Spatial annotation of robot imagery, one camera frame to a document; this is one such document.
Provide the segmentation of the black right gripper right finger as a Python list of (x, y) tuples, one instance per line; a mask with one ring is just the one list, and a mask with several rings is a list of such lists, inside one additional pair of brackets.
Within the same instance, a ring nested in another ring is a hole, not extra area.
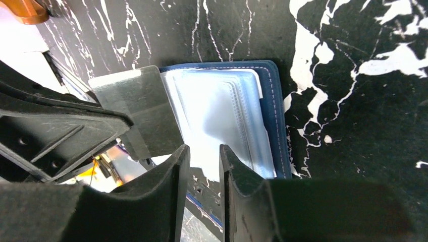
[(386, 185), (263, 178), (228, 145), (219, 160), (224, 241), (420, 241)]

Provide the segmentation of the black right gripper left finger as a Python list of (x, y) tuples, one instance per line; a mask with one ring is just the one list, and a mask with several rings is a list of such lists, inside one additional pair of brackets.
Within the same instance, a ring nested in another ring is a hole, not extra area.
[(89, 186), (1, 185), (1, 241), (179, 241), (190, 148), (109, 193)]

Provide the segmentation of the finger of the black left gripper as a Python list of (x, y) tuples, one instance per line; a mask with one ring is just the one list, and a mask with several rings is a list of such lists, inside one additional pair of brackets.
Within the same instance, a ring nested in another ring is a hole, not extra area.
[(1, 178), (55, 182), (132, 127), (124, 114), (45, 88), (1, 63)]

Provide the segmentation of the blue leather card holder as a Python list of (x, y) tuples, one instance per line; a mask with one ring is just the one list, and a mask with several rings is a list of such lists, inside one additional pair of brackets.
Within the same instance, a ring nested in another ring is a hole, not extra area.
[(290, 178), (280, 75), (271, 60), (160, 69), (191, 166), (220, 180), (220, 145), (264, 178)]

